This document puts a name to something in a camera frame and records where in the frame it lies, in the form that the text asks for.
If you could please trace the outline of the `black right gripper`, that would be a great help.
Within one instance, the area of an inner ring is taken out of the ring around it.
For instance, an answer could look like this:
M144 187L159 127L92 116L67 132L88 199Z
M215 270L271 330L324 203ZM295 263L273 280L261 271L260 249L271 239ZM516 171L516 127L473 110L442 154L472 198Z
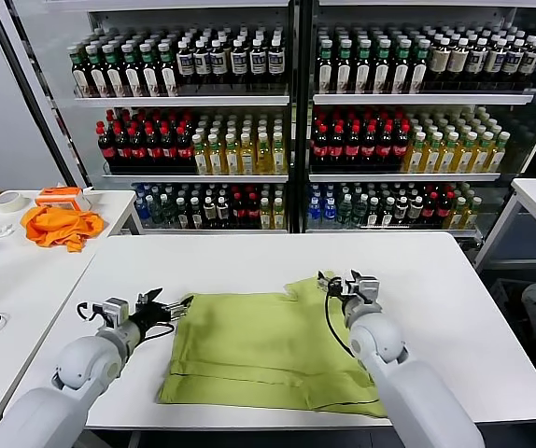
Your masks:
M356 297L356 284L361 281L361 274L356 270L350 271L353 282L328 276L324 272L317 273L317 286L328 292L329 298L335 298L341 303L347 303Z

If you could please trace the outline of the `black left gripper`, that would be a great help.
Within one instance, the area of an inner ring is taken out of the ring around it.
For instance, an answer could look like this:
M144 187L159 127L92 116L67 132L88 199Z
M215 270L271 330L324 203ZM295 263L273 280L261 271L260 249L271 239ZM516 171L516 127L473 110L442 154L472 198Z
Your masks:
M163 305L154 302L161 293L162 288L158 287L138 295L135 312L130 315L130 320L140 332L148 332L160 324L168 324L172 317L182 317L188 312L194 299L193 295L189 295L182 301Z

